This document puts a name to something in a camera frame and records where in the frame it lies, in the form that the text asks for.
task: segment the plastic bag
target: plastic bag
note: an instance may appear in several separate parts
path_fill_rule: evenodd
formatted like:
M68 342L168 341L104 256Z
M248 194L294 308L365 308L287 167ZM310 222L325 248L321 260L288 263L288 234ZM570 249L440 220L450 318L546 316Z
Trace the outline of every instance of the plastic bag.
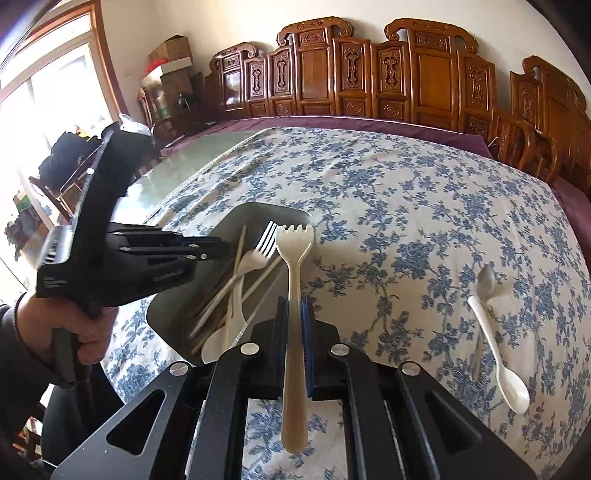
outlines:
M119 118L121 118L121 130L133 132L134 134L148 135L149 137L152 136L152 133L148 127L146 127L144 124L140 124L139 122L135 122L129 115L121 113Z

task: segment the metal fork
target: metal fork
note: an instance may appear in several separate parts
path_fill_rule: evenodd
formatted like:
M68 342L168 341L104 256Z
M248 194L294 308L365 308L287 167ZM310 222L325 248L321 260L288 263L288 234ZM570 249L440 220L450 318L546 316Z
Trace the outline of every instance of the metal fork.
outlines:
M269 222L267 227L265 228L264 233L261 236L256 248L254 250L250 250L244 254L242 259L240 260L240 264L238 265L238 270L236 274L228 280L228 282L223 286L223 288L217 292L214 298L207 304L203 313L199 316L199 320L189 333L189 339L195 338L199 330L205 325L205 322L209 318L209 316L213 313L215 308L218 304L222 301L222 299L226 296L226 293L232 288L234 282L240 280L244 277L247 273L258 270L260 268L265 268L269 259L273 256L276 249L275 243L275 232L277 231L277 224L275 222Z

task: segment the fork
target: fork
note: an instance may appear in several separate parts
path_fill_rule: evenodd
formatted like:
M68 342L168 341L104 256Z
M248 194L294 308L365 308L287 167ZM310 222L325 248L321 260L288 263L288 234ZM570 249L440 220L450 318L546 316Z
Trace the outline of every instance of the fork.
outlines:
M191 333L189 333L189 339L193 339L197 335L209 316L226 296L226 293L228 293L230 288L232 288L234 282L240 280L242 277L244 277L244 275L253 270L258 270L267 266L269 259L275 252L276 231L277 224L273 221L269 222L256 248L254 250L249 250L244 254L240 260L240 264L238 265L238 270L236 273L232 276L232 278L230 278L230 280L228 280L228 282L226 282L226 284L220 289L220 291L217 292L214 298L212 298L212 300L207 304L207 307L205 307L205 310L199 316L199 320L193 327L193 330L191 330Z
M277 225L273 223L275 229L272 233L273 236L273 243L268 250L268 253L265 255L267 259L270 259L273 255L275 255L275 251L277 250L277 244L275 243L275 231L277 231ZM230 348L233 340L236 338L238 333L240 333L240 329L246 323L244 319L244 312L242 311L242 289L244 287L244 277L240 278L236 284L234 285L234 289L232 290L232 317L228 319L226 322L225 327L225 339L224 339L224 349L227 350Z
M306 372L304 346L301 338L300 267L314 243L314 227L298 225L294 230L285 225L277 230L277 251L285 260L290 273L289 317L285 375L283 380L283 421L281 443L290 453L299 453L308 444L306 417Z

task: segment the human hand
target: human hand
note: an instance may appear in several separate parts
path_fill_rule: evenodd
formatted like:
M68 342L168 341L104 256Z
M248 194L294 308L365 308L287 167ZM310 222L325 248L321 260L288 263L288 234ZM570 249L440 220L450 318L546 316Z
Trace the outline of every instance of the human hand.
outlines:
M102 314L90 320L74 303L66 299L42 299L27 293L18 304L17 330L27 348L40 360L53 363L51 336L53 329L65 328L78 335L82 346L78 359L84 365L100 362L105 356L118 309L103 308Z

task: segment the purple table skirt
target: purple table skirt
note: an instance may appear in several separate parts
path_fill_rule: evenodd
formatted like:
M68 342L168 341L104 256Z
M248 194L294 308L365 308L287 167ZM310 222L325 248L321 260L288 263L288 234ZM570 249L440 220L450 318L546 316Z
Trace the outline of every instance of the purple table skirt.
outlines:
M583 251L587 268L591 271L591 203L581 190L562 177L558 177L551 188L566 218L569 219Z
M271 116L230 120L221 122L197 135L188 137L171 148L164 149L162 154L170 155L185 147L196 138L203 137L204 135L244 130L262 130L270 127L334 128L339 130L357 130L400 135L402 137L416 138L440 145L447 145L448 147L460 148L461 150L492 159L491 153L480 135L461 134L439 128L421 127L420 125L405 124L390 120L374 120L346 116Z

